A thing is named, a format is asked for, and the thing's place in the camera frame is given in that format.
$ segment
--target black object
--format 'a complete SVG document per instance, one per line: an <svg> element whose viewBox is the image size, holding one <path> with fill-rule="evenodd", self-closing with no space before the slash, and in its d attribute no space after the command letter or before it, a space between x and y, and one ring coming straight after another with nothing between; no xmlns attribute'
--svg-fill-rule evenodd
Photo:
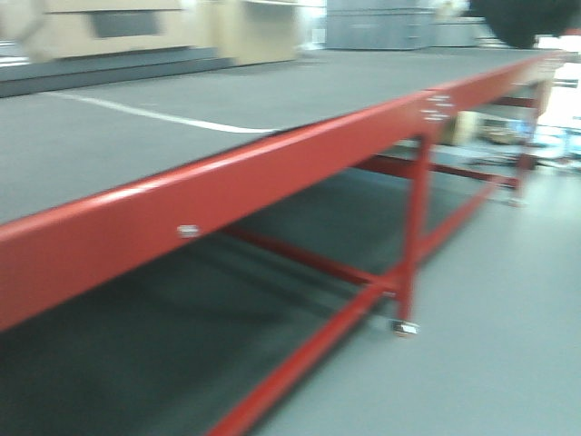
<svg viewBox="0 0 581 436"><path fill-rule="evenodd" d="M531 48L536 35L562 35L574 26L581 0L472 0L471 13L483 16L498 39Z"/></svg>
<svg viewBox="0 0 581 436"><path fill-rule="evenodd" d="M91 21L99 38L159 34L154 11L92 12Z"/></svg>

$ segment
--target white stripe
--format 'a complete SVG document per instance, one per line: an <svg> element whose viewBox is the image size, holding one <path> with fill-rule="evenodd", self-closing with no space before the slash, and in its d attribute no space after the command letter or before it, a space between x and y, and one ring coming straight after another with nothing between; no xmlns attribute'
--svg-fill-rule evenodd
<svg viewBox="0 0 581 436"><path fill-rule="evenodd" d="M74 94L66 93L42 93L42 94L64 98L67 100L75 100L77 102L94 104L97 106L106 107L108 109L113 109L114 111L124 112L126 114L137 116L145 116L147 118L152 118L154 120L167 121L168 123L185 124L190 125L192 127L200 127L202 129L217 130L220 132L229 132L231 134L270 134L272 132L276 132L276 129L247 129L244 127L236 127L234 125L217 124L210 123L208 121L193 120L191 118L183 118L181 116L173 116L154 111L146 111L144 109L127 106L125 104L118 104L114 102L109 102L107 100L101 100L98 98L82 97L80 95Z"/></svg>

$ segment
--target red table leg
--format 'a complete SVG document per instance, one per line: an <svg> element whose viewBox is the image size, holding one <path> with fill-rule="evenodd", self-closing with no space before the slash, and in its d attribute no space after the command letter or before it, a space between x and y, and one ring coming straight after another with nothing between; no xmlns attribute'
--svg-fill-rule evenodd
<svg viewBox="0 0 581 436"><path fill-rule="evenodd" d="M397 320L392 328L397 335L407 336L418 332L418 326L408 321L411 315L413 288L420 262L420 245L422 243L424 221L428 211L430 150L436 142L438 129L422 136L418 157L413 164L411 194L406 221L406 239L403 253L403 274L396 294L399 302Z"/></svg>
<svg viewBox="0 0 581 436"><path fill-rule="evenodd" d="M528 169L530 168L532 156L530 154L531 144L535 137L535 130L537 129L538 118L547 109L548 98L551 94L552 81L539 82L535 85L534 97L531 99L532 104L527 106L533 109L528 124L530 125L530 132L528 138L523 142L523 150L521 157L518 160L517 166L517 185L515 187L513 198L510 203L513 206L523 205L523 186L527 178Z"/></svg>

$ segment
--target gray tabletop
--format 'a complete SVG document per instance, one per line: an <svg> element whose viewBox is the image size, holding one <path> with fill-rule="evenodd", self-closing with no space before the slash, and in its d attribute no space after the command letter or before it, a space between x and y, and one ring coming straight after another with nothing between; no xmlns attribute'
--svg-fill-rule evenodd
<svg viewBox="0 0 581 436"><path fill-rule="evenodd" d="M2 99L0 223L538 54L318 51L295 62Z"/></svg>

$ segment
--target concrete floor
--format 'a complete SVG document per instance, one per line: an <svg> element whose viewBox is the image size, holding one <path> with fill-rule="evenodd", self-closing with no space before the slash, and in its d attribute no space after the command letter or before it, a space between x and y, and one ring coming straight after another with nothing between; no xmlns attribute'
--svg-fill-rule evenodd
<svg viewBox="0 0 581 436"><path fill-rule="evenodd" d="M375 315L254 436L581 434L581 176L541 168L419 277L419 336Z"/></svg>

